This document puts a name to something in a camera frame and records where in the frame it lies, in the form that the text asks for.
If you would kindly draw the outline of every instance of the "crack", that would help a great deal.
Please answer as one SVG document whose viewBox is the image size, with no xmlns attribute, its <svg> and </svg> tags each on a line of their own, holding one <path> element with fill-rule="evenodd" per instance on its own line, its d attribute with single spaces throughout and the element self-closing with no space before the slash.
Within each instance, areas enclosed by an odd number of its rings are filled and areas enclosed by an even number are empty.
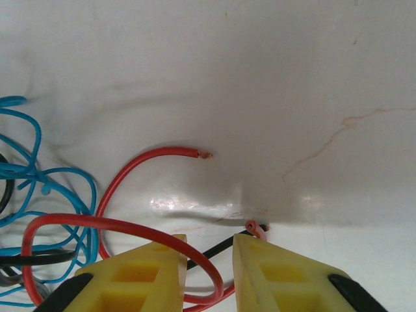
<svg viewBox="0 0 416 312">
<path fill-rule="evenodd" d="M 289 183 L 287 182 L 287 178 L 293 173 L 295 172 L 297 169 L 299 169 L 299 167 L 301 167 L 301 165 L 303 165 L 304 163 L 306 163 L 307 161 L 310 161 L 311 159 L 314 159 L 316 157 L 318 157 L 319 155 L 321 155 L 322 153 L 324 153 L 331 145 L 332 143 L 335 142 L 335 140 L 337 140 L 337 137 L 339 135 L 341 135 L 341 133 L 354 129 L 357 127 L 358 123 L 364 119 L 367 119 L 369 117 L 373 117 L 375 115 L 378 114 L 386 114 L 386 113 L 390 113 L 390 112 L 415 112 L 416 111 L 416 107 L 410 107 L 410 108 L 393 108 L 393 109 L 375 109 L 372 112 L 369 112 L 368 114 L 364 114 L 361 116 L 353 116 L 353 117 L 346 117 L 343 119 L 341 125 L 342 128 L 340 128 L 340 130 L 338 130 L 337 132 L 335 132 L 330 139 L 316 152 L 314 152 L 312 155 L 309 155 L 303 159 L 300 159 L 299 161 L 297 161 L 294 165 L 292 165 L 291 167 L 289 167 L 289 169 L 287 169 L 282 177 L 281 180 L 289 186 Z"/>
</svg>

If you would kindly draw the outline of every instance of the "gray wire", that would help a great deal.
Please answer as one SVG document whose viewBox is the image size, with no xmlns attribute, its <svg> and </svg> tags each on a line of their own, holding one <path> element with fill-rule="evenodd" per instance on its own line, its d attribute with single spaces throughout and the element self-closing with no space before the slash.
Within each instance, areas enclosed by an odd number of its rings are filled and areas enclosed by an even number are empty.
<svg viewBox="0 0 416 312">
<path fill-rule="evenodd" d="M 23 277 L 21 276 L 21 274 L 17 274 L 17 273 L 15 273 L 15 274 L 16 275 L 5 276 L 0 271 L 0 287 L 10 287 L 10 286 L 14 286 L 14 285 L 17 285 L 17 284 L 20 284 L 21 286 L 24 286 Z M 38 289 L 38 291 L 40 293 L 40 296 L 42 296 L 43 299 L 46 299 L 51 294 L 49 289 L 44 284 L 42 284 L 42 282 L 39 279 L 34 278 L 34 283 L 35 283 L 36 288 Z"/>
</svg>

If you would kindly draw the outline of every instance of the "pink wire tip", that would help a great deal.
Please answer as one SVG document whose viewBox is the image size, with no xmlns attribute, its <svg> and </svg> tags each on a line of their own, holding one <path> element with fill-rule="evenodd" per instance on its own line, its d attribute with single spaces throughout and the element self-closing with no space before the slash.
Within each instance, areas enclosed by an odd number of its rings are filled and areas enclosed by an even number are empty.
<svg viewBox="0 0 416 312">
<path fill-rule="evenodd" d="M 261 228 L 261 226 L 254 220 L 249 220 L 246 222 L 246 230 L 250 232 L 250 234 L 256 236 L 258 239 L 262 241 L 267 241 L 266 233 Z"/>
</svg>

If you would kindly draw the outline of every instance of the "white plastic sheet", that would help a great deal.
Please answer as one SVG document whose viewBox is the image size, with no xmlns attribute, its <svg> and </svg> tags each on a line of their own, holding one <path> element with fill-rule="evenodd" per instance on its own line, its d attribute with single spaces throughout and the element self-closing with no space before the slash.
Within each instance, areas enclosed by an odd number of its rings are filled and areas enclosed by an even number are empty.
<svg viewBox="0 0 416 312">
<path fill-rule="evenodd" d="M 415 13 L 412 0 L 4 0 L 0 96 L 31 99 L 42 166 L 84 168 L 101 191 L 154 146 L 215 154 L 147 162 L 107 216 L 186 233 L 200 250 L 247 218 L 270 222 L 274 244 L 414 311 Z M 30 144 L 29 126 L 0 122 Z M 114 253 L 142 243 L 106 238 Z M 214 262 L 230 279 L 230 253 Z M 198 270 L 188 284 L 210 286 Z M 236 311 L 234 297 L 210 311 Z"/>
</svg>

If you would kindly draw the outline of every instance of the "electrical wire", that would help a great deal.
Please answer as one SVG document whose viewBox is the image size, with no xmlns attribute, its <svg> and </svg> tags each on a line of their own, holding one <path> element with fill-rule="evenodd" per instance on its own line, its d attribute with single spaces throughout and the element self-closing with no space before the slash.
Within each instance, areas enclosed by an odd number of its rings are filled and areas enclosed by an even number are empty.
<svg viewBox="0 0 416 312">
<path fill-rule="evenodd" d="M 264 232 L 268 231 L 268 226 L 264 224 L 260 224 L 260 227 L 263 229 Z M 245 234 L 245 235 L 251 235 L 249 231 L 246 229 L 244 231 L 241 231 L 237 234 Z M 213 246 L 212 248 L 209 248 L 206 252 L 203 252 L 202 254 L 206 256 L 208 259 L 220 254 L 221 252 L 227 250 L 231 246 L 233 246 L 234 241 L 234 235 L 231 237 L 228 237 L 227 239 L 223 240 L 222 242 L 218 243 L 217 245 Z M 198 266 L 194 261 L 188 260 L 187 264 L 187 270 L 190 270 L 194 267 Z"/>
<path fill-rule="evenodd" d="M 144 239 L 149 239 L 154 242 L 158 242 L 162 245 L 177 250 L 181 254 L 195 261 L 200 267 L 202 267 L 212 279 L 215 290 L 208 296 L 194 296 L 185 294 L 187 302 L 201 305 L 209 305 L 217 302 L 224 293 L 224 282 L 222 281 L 220 273 L 215 266 L 192 246 L 177 239 L 169 234 L 166 234 L 150 227 L 133 224 L 130 222 L 96 217 L 96 216 L 80 216 L 76 214 L 64 214 L 55 213 L 39 216 L 32 220 L 27 226 L 25 233 L 23 234 L 23 242 L 21 245 L 22 255 L 31 255 L 32 243 L 36 231 L 38 228 L 48 224 L 67 224 L 71 226 L 84 226 L 96 229 L 107 229 L 110 231 L 117 231 L 120 233 L 130 234 Z M 32 268 L 30 266 L 24 266 L 22 268 L 23 282 L 27 293 L 31 297 L 32 301 L 39 306 L 42 303 L 42 297 L 39 295 L 33 280 Z"/>
<path fill-rule="evenodd" d="M 0 163 L 8 163 L 6 157 L 0 153 Z M 9 203 L 10 199 L 12 198 L 14 190 L 14 180 L 13 179 L 7 179 L 6 180 L 6 187 L 5 191 L 3 193 L 3 197 L 0 200 L 0 213 L 2 213 L 7 204 Z"/>
<path fill-rule="evenodd" d="M 150 151 L 146 151 L 143 154 L 136 156 L 134 159 L 129 161 L 116 175 L 116 177 L 111 181 L 109 187 L 105 190 L 101 201 L 98 204 L 96 216 L 103 216 L 107 205 L 110 202 L 110 199 L 120 183 L 124 180 L 125 177 L 138 165 L 148 161 L 149 159 L 160 157 L 160 156 L 169 156 L 169 155 L 176 155 L 176 156 L 186 156 L 186 157 L 193 157 L 193 158 L 202 158 L 208 159 L 211 158 L 213 155 L 207 151 L 200 151 L 194 148 L 179 148 L 179 147 L 167 147 L 167 148 L 156 148 Z M 106 259 L 110 257 L 110 254 L 105 248 L 103 243 L 102 234 L 99 231 L 99 255 L 101 258 Z"/>
<path fill-rule="evenodd" d="M 109 204 L 112 195 L 120 185 L 120 183 L 123 181 L 123 179 L 138 165 L 142 164 L 143 162 L 160 156 L 167 156 L 167 155 L 178 155 L 178 156 L 186 156 L 186 157 L 193 157 L 198 158 L 201 157 L 202 159 L 208 159 L 212 157 L 212 154 L 207 151 L 199 151 L 198 149 L 193 148 L 178 148 L 178 147 L 171 147 L 171 148 L 157 148 L 150 151 L 147 151 L 143 154 L 140 154 L 136 156 L 134 159 L 129 161 L 116 175 L 116 177 L 111 181 L 109 187 L 105 191 L 103 197 L 101 198 L 100 203 L 98 204 L 97 213 L 96 216 L 103 217 L 105 209 L 107 208 L 107 205 Z M 248 222 L 246 224 L 246 230 L 257 236 L 257 235 L 263 235 L 262 239 L 265 239 L 265 232 L 261 229 L 260 226 L 256 222 Z M 110 257 L 110 254 L 105 248 L 105 245 L 103 243 L 103 239 L 101 236 L 101 232 L 99 232 L 99 254 L 103 259 L 106 259 Z M 231 294 L 234 293 L 234 285 L 229 287 L 225 290 L 222 297 L 217 301 L 222 301 Z M 189 301 L 189 298 L 187 295 L 184 296 L 184 302 L 188 303 L 194 303 L 192 301 Z M 207 309 L 209 306 L 212 306 L 216 302 L 213 302 L 211 305 L 195 305 L 193 307 L 189 307 L 184 309 L 186 312 L 198 312 L 203 311 Z"/>
<path fill-rule="evenodd" d="M 259 225 L 254 220 L 249 220 L 246 222 L 246 230 L 249 234 L 261 239 L 262 241 L 267 241 L 265 230 L 263 230 L 263 226 Z M 193 307 L 188 307 L 184 309 L 186 312 L 200 312 L 209 309 L 210 307 L 214 306 L 215 304 L 220 303 L 222 300 L 230 297 L 233 293 L 235 293 L 235 285 L 232 283 L 223 293 L 221 299 L 219 301 L 210 304 L 210 305 L 194 305 Z"/>
<path fill-rule="evenodd" d="M 8 281 L 10 283 L 9 286 L 13 286 L 15 284 L 20 284 L 20 286 L 24 287 L 23 284 L 23 277 L 21 274 L 18 274 L 15 270 L 13 270 L 12 268 L 10 268 L 9 266 L 5 266 L 3 268 L 1 268 L 3 270 L 3 272 L 8 275 L 8 277 L 2 275 L 2 278 L 10 278 L 10 280 Z M 38 292 L 40 293 L 40 295 L 42 296 L 43 299 L 46 299 L 51 292 L 49 291 L 49 289 L 42 283 L 42 281 L 40 281 L 37 278 L 34 278 L 34 281 L 36 283 L 36 288 L 38 289 Z"/>
<path fill-rule="evenodd" d="M 23 267 L 25 265 L 54 265 L 75 258 L 75 250 L 51 249 L 34 252 L 33 255 L 0 256 L 0 267 Z"/>
<path fill-rule="evenodd" d="M 7 192 L 8 189 L 11 189 L 11 192 L 13 191 L 14 186 L 14 180 L 15 179 L 22 179 L 23 182 L 17 186 L 17 190 L 23 190 L 24 188 L 28 187 L 28 191 L 26 194 L 26 197 L 20 206 L 19 209 L 17 209 L 16 212 L 10 213 L 7 216 L 4 216 L 0 218 L 0 228 L 8 226 L 10 224 L 13 224 L 16 220 L 19 220 L 21 218 L 26 218 L 30 216 L 41 216 L 45 215 L 45 213 L 40 211 L 28 211 L 27 207 L 29 203 L 31 202 L 34 190 L 38 184 L 41 184 L 42 188 L 42 194 L 44 196 L 47 196 L 51 191 L 53 192 L 59 192 L 61 193 L 67 200 L 71 203 L 71 206 L 75 209 L 75 213 L 80 215 L 93 215 L 95 213 L 96 208 L 96 200 L 97 200 L 97 194 L 96 194 L 96 186 L 94 183 L 94 180 L 92 177 L 78 169 L 78 168 L 52 168 L 48 170 L 41 171 L 37 169 L 36 162 L 37 162 L 37 156 L 38 151 L 41 144 L 42 139 L 42 131 L 40 129 L 40 126 L 38 122 L 30 117 L 29 115 L 26 115 L 22 112 L 14 111 L 12 109 L 9 109 L 11 107 L 15 107 L 18 105 L 25 104 L 27 100 L 22 96 L 10 96 L 10 97 L 2 97 L 0 98 L 0 114 L 9 115 L 15 118 L 19 118 L 22 120 L 25 120 L 26 122 L 29 122 L 34 129 L 34 144 L 31 151 L 27 151 L 25 148 L 23 148 L 19 143 L 12 140 L 11 138 L 8 138 L 7 136 L 0 133 L 0 140 L 2 140 L 4 143 L 6 143 L 10 148 L 12 148 L 17 154 L 20 154 L 25 164 L 11 164 L 7 161 L 1 162 L 0 159 L 0 179 L 6 180 L 6 188 Z M 90 185 L 91 188 L 91 201 L 89 207 L 87 207 L 84 202 L 78 197 L 78 195 L 74 192 L 72 192 L 70 189 L 64 187 L 63 185 L 60 185 L 55 180 L 51 178 L 52 174 L 62 174 L 62 173 L 69 173 L 69 174 L 76 174 L 78 176 L 82 176 L 86 179 L 87 183 Z M 0 201 L 0 208 L 7 206 L 8 200 L 8 193 L 5 192 L 5 195 L 3 196 L 3 199 Z M 42 283 L 60 283 L 64 281 L 70 272 L 73 270 L 75 265 L 78 265 L 80 267 L 83 267 L 85 265 L 92 264 L 96 261 L 98 257 L 98 232 L 95 229 L 90 228 L 84 228 L 82 232 L 79 232 L 79 227 L 75 226 L 74 228 L 71 228 L 70 226 L 63 225 L 63 228 L 68 232 L 69 236 L 62 240 L 61 242 L 54 243 L 54 244 L 41 244 L 36 245 L 33 247 L 33 250 L 35 252 L 44 252 L 44 251 L 51 251 L 59 248 L 65 247 L 68 243 L 70 243 L 72 240 L 75 240 L 77 242 L 75 247 L 75 257 L 74 252 L 65 252 L 65 254 L 62 255 L 41 255 L 36 256 L 36 258 L 25 258 L 23 256 L 17 256 L 21 253 L 21 247 L 7 247 L 7 248 L 0 248 L 0 259 L 1 257 L 7 257 L 3 258 L 4 261 L 12 260 L 10 265 L 12 263 L 20 263 L 19 261 L 27 261 L 25 262 L 28 265 L 34 265 L 34 264 L 46 264 L 61 262 L 61 261 L 67 261 L 71 260 L 71 263 L 67 269 L 67 271 L 57 279 L 49 279 L 49 280 L 43 280 L 40 281 L 40 284 Z M 84 254 L 85 260 L 81 261 L 79 259 L 80 255 Z M 10 294 L 10 291 L 0 293 L 0 297 Z M 0 302 L 1 304 L 6 305 L 12 305 L 12 306 L 31 306 L 27 304 L 21 304 L 17 302 Z"/>
</svg>

